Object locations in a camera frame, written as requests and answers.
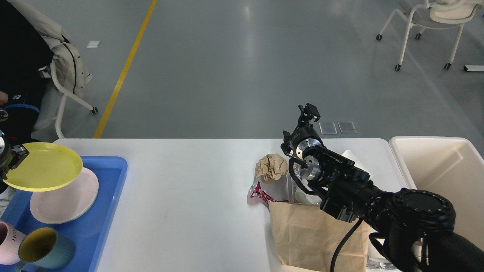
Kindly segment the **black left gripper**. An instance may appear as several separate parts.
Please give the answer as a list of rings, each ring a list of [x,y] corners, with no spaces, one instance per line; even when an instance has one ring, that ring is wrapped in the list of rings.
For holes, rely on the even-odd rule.
[[[29,151],[23,144],[11,146],[5,134],[1,131],[0,138],[0,177],[7,179],[7,173],[16,169],[29,155]]]

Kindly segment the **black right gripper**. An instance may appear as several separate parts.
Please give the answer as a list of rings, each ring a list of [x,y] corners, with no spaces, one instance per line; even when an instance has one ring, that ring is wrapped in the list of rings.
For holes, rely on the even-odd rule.
[[[309,147],[321,146],[323,142],[313,129],[313,123],[318,122],[321,115],[316,106],[312,104],[298,105],[300,116],[298,128],[293,133],[283,131],[281,150],[284,155],[294,158],[303,158],[304,150]]]

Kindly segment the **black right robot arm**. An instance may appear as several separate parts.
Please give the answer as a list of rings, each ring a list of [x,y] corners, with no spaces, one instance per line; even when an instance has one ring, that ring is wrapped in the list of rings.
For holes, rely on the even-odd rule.
[[[356,221],[342,238],[330,263],[334,271],[346,241],[366,222],[374,248],[403,272],[482,272],[483,251],[454,232],[456,212],[443,196],[401,188],[386,192],[355,162],[324,146],[312,122],[320,119],[312,104],[299,105],[292,133],[283,131],[281,149],[289,174],[301,191],[321,199],[320,209],[337,220]]]

